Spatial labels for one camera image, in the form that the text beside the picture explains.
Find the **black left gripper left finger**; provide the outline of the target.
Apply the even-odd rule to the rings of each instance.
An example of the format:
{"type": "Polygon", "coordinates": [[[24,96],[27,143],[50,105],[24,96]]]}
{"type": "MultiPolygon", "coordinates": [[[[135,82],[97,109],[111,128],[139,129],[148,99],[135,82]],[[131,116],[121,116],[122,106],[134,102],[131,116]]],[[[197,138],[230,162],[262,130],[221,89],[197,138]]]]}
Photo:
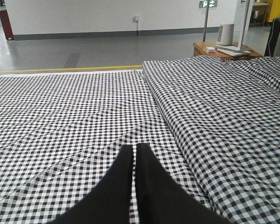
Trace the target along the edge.
{"type": "Polygon", "coordinates": [[[104,177],[80,202],[51,224],[128,224],[133,147],[123,145],[104,177]]]}

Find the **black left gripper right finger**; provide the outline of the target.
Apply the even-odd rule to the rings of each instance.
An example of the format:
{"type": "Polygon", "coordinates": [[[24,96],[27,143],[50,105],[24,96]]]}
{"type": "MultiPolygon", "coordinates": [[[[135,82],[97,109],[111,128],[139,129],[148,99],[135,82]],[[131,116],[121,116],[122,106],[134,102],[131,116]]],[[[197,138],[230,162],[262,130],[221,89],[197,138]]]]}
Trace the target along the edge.
{"type": "Polygon", "coordinates": [[[136,197],[142,224],[225,224],[226,219],[187,194],[147,143],[136,149],[136,197]]]}

